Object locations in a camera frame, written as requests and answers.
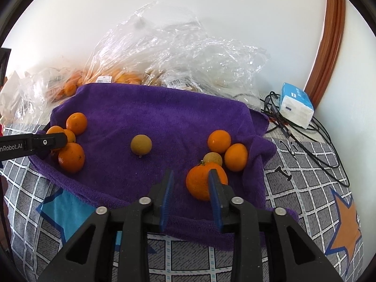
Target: screw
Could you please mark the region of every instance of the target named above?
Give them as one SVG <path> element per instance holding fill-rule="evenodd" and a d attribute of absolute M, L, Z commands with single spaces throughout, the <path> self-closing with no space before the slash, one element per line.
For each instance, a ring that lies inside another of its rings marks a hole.
<path fill-rule="evenodd" d="M 283 216 L 283 215 L 286 215 L 286 210 L 284 209 L 284 208 L 276 208 L 275 210 L 274 210 L 274 212 L 277 214 L 277 215 L 281 215 L 281 216 Z"/>
<path fill-rule="evenodd" d="M 231 202 L 234 204 L 242 204 L 244 202 L 244 199 L 236 196 L 231 199 Z"/>
<path fill-rule="evenodd" d="M 152 200 L 149 197 L 141 197 L 138 202 L 141 204 L 149 204 L 152 202 Z"/>
<path fill-rule="evenodd" d="M 96 214 L 102 215 L 107 213 L 107 208 L 106 207 L 98 207 L 95 210 Z"/>

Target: grid pattern fabric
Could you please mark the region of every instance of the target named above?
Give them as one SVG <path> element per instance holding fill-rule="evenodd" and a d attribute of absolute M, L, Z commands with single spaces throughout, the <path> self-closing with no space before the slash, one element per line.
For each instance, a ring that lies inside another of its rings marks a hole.
<path fill-rule="evenodd" d="M 294 210 L 298 214 L 300 226 L 325 252 L 339 223 L 331 190 L 337 192 L 347 203 L 351 200 L 351 191 L 329 178 L 295 142 L 268 139 L 277 146 L 277 153 L 264 169 L 266 206 Z M 319 142 L 302 144 L 324 162 L 331 166 L 337 164 L 329 145 Z M 326 169 L 337 179 L 346 181 L 342 166 L 338 169 Z M 356 281 L 362 270 L 362 239 L 356 245 L 346 276 L 347 258 L 344 251 L 328 255 L 328 259 L 344 281 Z"/>
<path fill-rule="evenodd" d="M 31 130 L 36 132 L 42 126 Z M 5 134 L 24 133 L 7 128 Z M 284 207 L 298 213 L 299 224 L 325 251 L 338 224 L 338 214 L 330 188 L 347 202 L 351 192 L 332 182 L 294 143 L 282 138 L 268 138 L 278 148 L 264 171 L 268 207 Z M 304 146 L 330 164 L 335 156 L 323 143 L 303 142 Z M 343 179 L 343 170 L 331 171 Z M 16 265 L 28 281 L 36 281 L 62 247 L 60 232 L 44 220 L 36 208 L 59 188 L 33 170 L 28 158 L 4 162 L 0 173 L 8 181 L 5 201 L 9 207 L 12 249 Z M 232 252 L 185 242 L 165 235 L 149 234 L 148 242 L 155 251 L 148 255 L 151 282 L 227 282 L 231 279 Z M 356 246 L 347 275 L 344 252 L 328 255 L 344 281 L 356 281 L 361 274 L 363 242 Z M 116 281 L 118 252 L 114 255 L 113 279 Z M 264 281 L 268 281 L 268 258 L 262 250 Z"/>

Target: blue star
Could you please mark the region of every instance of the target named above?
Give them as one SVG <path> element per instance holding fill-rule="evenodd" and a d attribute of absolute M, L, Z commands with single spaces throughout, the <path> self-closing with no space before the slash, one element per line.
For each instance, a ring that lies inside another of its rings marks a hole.
<path fill-rule="evenodd" d="M 84 203 L 68 191 L 59 189 L 55 194 L 46 197 L 36 210 L 60 232 L 61 242 L 65 244 L 95 211 L 95 207 Z M 116 251 L 119 251 L 120 243 L 121 231 L 116 234 Z M 156 253 L 150 245 L 148 253 Z"/>

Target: tissue pack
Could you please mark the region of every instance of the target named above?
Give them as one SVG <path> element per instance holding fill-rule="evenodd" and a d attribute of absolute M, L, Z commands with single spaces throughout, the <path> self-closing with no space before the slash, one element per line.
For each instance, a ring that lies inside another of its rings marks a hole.
<path fill-rule="evenodd" d="M 285 82 L 282 86 L 279 112 L 286 119 L 306 129 L 314 110 L 307 93 Z"/>

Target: clear plastic wrap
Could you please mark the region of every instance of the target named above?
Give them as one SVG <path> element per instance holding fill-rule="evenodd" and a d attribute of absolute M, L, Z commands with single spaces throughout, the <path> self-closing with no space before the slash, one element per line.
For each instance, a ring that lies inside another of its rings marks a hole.
<path fill-rule="evenodd" d="M 2 124 L 18 124 L 29 131 L 37 124 L 47 124 L 51 111 L 82 85 L 82 71 L 45 68 L 20 78 L 14 72 L 0 92 Z"/>
<path fill-rule="evenodd" d="M 208 37 L 188 10 L 151 3 L 106 33 L 83 72 L 102 81 L 163 86 L 239 100 L 260 110 L 254 82 L 268 53 Z"/>

